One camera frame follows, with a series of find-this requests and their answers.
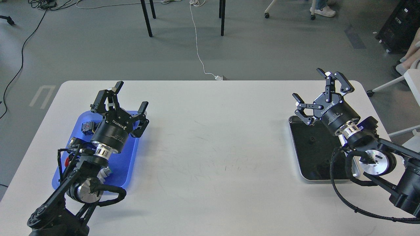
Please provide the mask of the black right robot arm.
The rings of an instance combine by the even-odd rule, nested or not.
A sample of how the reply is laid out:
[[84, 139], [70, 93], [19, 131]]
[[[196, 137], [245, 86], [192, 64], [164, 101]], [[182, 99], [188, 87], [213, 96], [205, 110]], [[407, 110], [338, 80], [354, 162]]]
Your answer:
[[[320, 121], [334, 136], [343, 136], [345, 143], [334, 149], [330, 161], [330, 182], [339, 199], [355, 213], [405, 224], [418, 224], [420, 215], [419, 152], [382, 139], [377, 134], [378, 121], [370, 116], [360, 121], [358, 113], [344, 96], [354, 87], [341, 72], [325, 72], [317, 68], [325, 82], [325, 91], [313, 103], [307, 104], [297, 94], [295, 114], [306, 125]], [[393, 205], [412, 215], [412, 218], [386, 217], [365, 211], [347, 201], [334, 181], [333, 164], [338, 154], [346, 153], [345, 174], [353, 183], [379, 186], [390, 193]]]

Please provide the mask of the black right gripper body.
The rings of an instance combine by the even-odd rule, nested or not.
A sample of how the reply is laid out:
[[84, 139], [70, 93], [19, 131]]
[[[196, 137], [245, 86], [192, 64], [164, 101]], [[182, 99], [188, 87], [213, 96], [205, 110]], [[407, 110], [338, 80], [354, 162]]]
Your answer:
[[360, 116], [356, 111], [344, 101], [339, 93], [333, 93], [330, 103], [326, 102], [324, 94], [320, 94], [314, 101], [315, 105], [321, 109], [314, 109], [314, 116], [321, 120], [331, 134], [338, 136], [338, 131], [342, 125], [348, 121], [358, 123]]

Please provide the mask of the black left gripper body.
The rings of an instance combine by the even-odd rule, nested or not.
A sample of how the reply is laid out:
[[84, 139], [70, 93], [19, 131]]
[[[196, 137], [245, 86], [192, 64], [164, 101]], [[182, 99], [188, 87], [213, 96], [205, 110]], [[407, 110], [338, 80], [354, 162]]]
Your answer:
[[135, 115], [126, 112], [124, 109], [117, 111], [97, 112], [102, 116], [99, 126], [96, 128], [91, 143], [95, 146], [102, 144], [113, 149], [114, 153], [121, 153], [129, 133], [134, 130], [138, 123]]

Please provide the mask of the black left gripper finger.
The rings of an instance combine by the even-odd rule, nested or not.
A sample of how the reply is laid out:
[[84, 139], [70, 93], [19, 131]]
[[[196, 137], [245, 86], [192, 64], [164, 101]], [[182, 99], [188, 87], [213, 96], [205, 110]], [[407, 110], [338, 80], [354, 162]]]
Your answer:
[[119, 81], [110, 89], [100, 90], [94, 103], [90, 105], [91, 112], [105, 115], [108, 111], [120, 109], [119, 102], [117, 101], [117, 94], [123, 84], [123, 81]]
[[149, 124], [149, 120], [146, 118], [148, 104], [147, 101], [143, 101], [138, 109], [137, 115], [133, 116], [134, 121], [138, 121], [138, 126], [131, 132], [131, 136], [134, 138], [140, 138]]

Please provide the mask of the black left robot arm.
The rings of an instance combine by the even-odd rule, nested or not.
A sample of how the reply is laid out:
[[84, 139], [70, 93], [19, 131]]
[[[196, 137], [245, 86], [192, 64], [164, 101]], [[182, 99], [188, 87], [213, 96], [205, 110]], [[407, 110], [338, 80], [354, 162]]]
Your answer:
[[91, 112], [102, 116], [89, 142], [73, 137], [66, 148], [57, 151], [60, 185], [30, 216], [27, 225], [32, 236], [87, 236], [96, 207], [122, 201], [124, 188], [104, 184], [98, 177], [105, 170], [112, 154], [120, 154], [129, 136], [139, 138], [149, 124], [148, 102], [131, 115], [117, 100], [124, 82], [100, 90]]

